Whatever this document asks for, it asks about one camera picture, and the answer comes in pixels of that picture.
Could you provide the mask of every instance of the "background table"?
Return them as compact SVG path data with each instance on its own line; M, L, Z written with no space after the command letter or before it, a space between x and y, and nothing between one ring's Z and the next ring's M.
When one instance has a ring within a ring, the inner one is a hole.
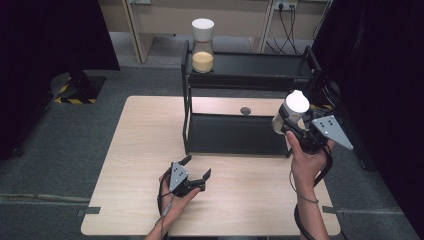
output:
M193 98L196 112L252 115L277 111L282 100ZM159 218L159 176L185 157L182 97L129 97L116 128L81 231L86 235L147 235ZM193 155L189 179L212 168L206 191L187 206L171 236L298 235L289 183L291 159L275 156ZM316 187L320 206L331 207L325 183ZM340 232L335 214L323 213L330 235Z

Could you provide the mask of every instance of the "black metal shelf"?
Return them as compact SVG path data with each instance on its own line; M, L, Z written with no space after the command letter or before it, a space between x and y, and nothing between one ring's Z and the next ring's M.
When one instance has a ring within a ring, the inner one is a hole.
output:
M199 114L192 110L194 88L308 92L321 72L312 50L303 55L214 53L213 70L198 73L185 42L181 61L186 154L228 153L287 155L287 144L271 125L273 116Z

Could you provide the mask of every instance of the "person's right hand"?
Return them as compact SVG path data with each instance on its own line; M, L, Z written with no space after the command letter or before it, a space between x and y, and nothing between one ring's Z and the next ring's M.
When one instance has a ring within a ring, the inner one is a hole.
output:
M299 188L313 188L316 176L325 167L327 155L322 150L314 155L306 154L300 148L299 141L291 131L287 131L286 136L293 151L291 170L296 188L298 190L301 190ZM334 141L328 140L327 145L330 153L334 146Z

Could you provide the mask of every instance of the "jar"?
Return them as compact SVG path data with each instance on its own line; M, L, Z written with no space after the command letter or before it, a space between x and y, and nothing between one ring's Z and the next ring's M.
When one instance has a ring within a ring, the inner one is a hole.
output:
M207 73L213 69L213 27L210 19L199 18L192 22L193 26L193 58L192 66L196 72Z

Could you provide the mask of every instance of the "wooden table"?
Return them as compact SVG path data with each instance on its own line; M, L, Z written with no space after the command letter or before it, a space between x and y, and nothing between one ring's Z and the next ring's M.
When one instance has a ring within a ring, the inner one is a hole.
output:
M273 115L282 100L193 98L196 112ZM106 156L81 231L86 235L147 235L159 218L159 176L185 157L182 97L129 97ZM187 206L170 236L299 235L293 210L296 194L289 183L291 159L276 156L194 154L185 168L189 180L212 168L206 191ZM332 206L325 183L316 187L321 206ZM323 213L328 233L340 226Z

